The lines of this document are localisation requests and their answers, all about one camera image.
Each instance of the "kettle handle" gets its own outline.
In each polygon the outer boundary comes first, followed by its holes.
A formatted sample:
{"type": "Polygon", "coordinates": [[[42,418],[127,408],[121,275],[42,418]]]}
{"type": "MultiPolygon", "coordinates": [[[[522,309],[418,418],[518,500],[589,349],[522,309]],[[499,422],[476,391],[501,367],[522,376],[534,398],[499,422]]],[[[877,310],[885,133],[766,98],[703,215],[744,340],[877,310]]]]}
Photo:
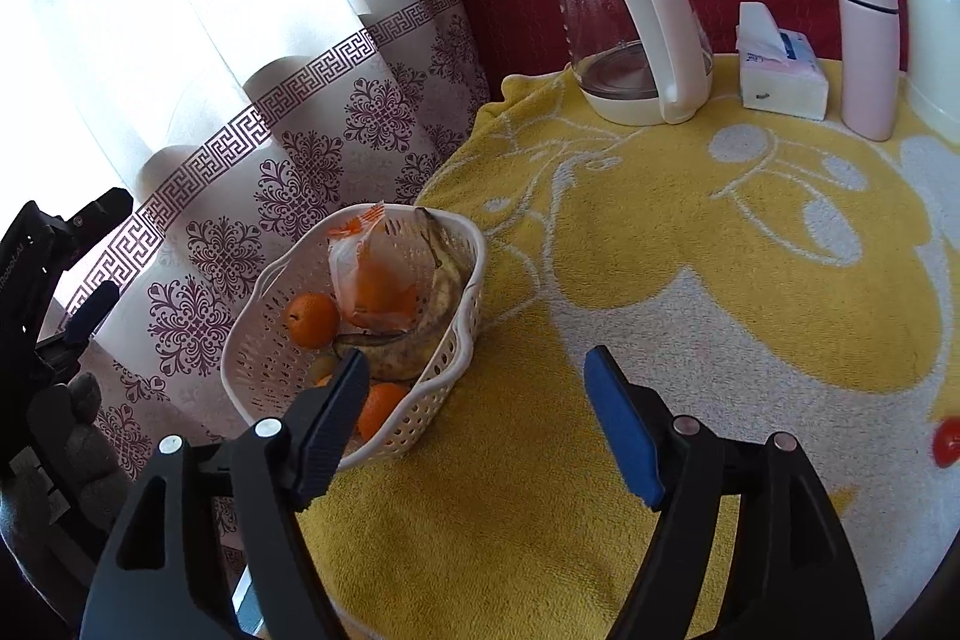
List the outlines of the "kettle handle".
{"type": "Polygon", "coordinates": [[[669,124],[690,119],[709,97],[703,48],[690,0],[624,0],[634,19],[669,124]]]}

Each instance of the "curtain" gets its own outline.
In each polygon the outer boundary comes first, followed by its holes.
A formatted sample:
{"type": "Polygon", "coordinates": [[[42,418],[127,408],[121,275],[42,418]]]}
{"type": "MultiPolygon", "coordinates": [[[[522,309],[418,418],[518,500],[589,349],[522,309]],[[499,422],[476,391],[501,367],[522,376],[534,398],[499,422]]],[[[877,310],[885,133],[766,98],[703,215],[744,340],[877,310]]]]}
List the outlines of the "curtain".
{"type": "MultiPolygon", "coordinates": [[[[488,99],[460,0],[0,0],[0,30],[0,221],[136,199],[56,291],[124,292],[85,368],[132,476],[165,434],[243,431],[219,360],[261,269],[344,205],[411,202],[488,99]]],[[[220,527],[237,545],[227,503],[220,527]]]]}

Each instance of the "basket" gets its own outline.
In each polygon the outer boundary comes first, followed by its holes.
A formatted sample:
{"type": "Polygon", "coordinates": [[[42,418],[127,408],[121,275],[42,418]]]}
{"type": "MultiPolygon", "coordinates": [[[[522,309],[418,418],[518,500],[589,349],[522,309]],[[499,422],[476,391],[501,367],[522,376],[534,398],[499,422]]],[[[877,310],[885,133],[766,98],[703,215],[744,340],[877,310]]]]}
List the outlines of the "basket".
{"type": "MultiPolygon", "coordinates": [[[[284,311],[304,290],[333,295],[328,232],[370,207],[355,204],[320,220],[257,278],[250,301],[230,329],[220,362],[227,396],[248,424],[282,416],[296,394],[309,387],[307,368],[317,354],[291,342],[283,326],[284,311]]],[[[433,256],[421,237],[419,224],[414,222],[414,210],[404,204],[385,205],[385,226],[387,236],[416,271],[419,290],[429,290],[433,256]]],[[[453,321],[424,373],[374,437],[366,443],[352,439],[338,471],[369,458],[410,450],[440,410],[453,384],[467,370],[473,355],[487,244],[472,220],[443,210],[430,210],[430,214],[440,220],[445,239],[461,258],[472,262],[472,274],[453,321]]]]}

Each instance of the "towel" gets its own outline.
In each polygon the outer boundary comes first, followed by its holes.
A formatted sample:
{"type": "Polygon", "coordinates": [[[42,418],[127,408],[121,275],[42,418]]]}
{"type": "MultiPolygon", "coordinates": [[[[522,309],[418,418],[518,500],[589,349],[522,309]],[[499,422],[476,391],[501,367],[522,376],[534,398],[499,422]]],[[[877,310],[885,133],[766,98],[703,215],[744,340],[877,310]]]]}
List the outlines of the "towel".
{"type": "MultiPolygon", "coordinates": [[[[960,525],[960,155],[904,103],[894,138],[746,110],[736,57],[678,126],[589,110],[569,70],[510,77],[422,204],[490,250],[467,373],[416,448],[334,480],[299,523],[352,627],[387,640],[603,638],[656,515],[625,489],[584,397],[627,376],[721,437],[795,432],[841,513],[877,636],[960,525]]],[[[691,635],[715,622],[725,501],[691,635]]]]}

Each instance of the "red tomato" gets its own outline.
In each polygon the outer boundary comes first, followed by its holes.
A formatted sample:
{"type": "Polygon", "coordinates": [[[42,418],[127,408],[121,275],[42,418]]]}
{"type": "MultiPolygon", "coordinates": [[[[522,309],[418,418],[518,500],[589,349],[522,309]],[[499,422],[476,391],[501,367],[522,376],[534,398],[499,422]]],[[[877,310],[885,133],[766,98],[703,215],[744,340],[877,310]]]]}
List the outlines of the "red tomato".
{"type": "Polygon", "coordinates": [[[960,458],[960,417],[947,418],[933,434],[933,461],[949,467],[960,458]]]}

